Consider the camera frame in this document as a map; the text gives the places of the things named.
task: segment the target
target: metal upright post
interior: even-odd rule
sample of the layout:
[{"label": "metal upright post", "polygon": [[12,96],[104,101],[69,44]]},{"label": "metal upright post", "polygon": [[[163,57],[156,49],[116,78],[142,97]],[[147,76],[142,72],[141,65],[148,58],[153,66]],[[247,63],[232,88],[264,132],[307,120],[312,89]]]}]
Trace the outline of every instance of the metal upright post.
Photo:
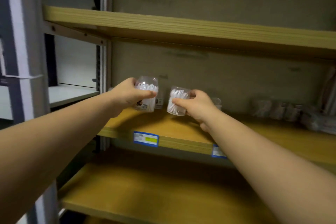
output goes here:
[{"label": "metal upright post", "polygon": [[[100,9],[102,11],[112,11],[112,0],[100,0]],[[100,50],[100,93],[105,93],[111,87],[111,62],[112,62],[112,42],[106,41]],[[110,138],[100,138],[100,149],[106,150],[110,147]]]},{"label": "metal upright post", "polygon": [[[3,0],[8,12],[2,32],[3,60],[15,123],[50,112],[41,0]],[[57,224],[56,183],[45,191],[24,218],[34,224]]]}]

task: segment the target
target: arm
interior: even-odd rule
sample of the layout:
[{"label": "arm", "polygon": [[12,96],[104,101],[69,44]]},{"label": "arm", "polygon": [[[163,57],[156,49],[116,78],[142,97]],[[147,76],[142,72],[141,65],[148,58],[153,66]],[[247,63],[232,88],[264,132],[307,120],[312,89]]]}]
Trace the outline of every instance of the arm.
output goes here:
[{"label": "arm", "polygon": [[336,177],[216,109],[207,94],[174,99],[224,150],[281,223],[335,223]]},{"label": "arm", "polygon": [[111,117],[155,96],[134,83],[0,131],[1,223],[15,223]]}]

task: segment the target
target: right hand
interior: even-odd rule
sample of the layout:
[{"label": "right hand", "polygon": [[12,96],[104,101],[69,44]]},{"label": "right hand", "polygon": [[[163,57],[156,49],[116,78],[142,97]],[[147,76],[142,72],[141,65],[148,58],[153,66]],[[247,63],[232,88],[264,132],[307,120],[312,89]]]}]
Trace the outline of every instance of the right hand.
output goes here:
[{"label": "right hand", "polygon": [[218,111],[218,109],[205,92],[192,90],[190,99],[174,98],[172,102],[177,106],[185,108],[187,115],[197,120],[203,131],[209,132],[207,118],[210,117],[213,112]]}]

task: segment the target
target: right arm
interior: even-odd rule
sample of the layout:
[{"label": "right arm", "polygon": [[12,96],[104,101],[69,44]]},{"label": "right arm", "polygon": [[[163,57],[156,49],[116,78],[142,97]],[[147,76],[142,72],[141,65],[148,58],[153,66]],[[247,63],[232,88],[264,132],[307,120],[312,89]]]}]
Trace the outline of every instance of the right arm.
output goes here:
[{"label": "right arm", "polygon": [[221,112],[206,93],[192,94],[173,102],[199,121],[281,223],[335,223],[336,176]]}]

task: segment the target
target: wall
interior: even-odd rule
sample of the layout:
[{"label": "wall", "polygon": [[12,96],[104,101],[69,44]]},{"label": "wall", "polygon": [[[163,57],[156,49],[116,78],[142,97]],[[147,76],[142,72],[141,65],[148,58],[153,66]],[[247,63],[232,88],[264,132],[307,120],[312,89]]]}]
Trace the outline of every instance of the wall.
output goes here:
[{"label": "wall", "polygon": [[[114,11],[213,21],[333,30],[336,0],[114,0]],[[220,97],[223,107],[247,112],[254,96],[314,103],[327,66],[269,58],[224,55],[114,43],[113,85],[127,77],[158,76],[171,85],[199,88]]]},{"label": "wall", "polygon": [[[93,0],[42,0],[44,5],[91,9]],[[59,83],[96,87],[96,46],[55,36],[57,80]]]}]

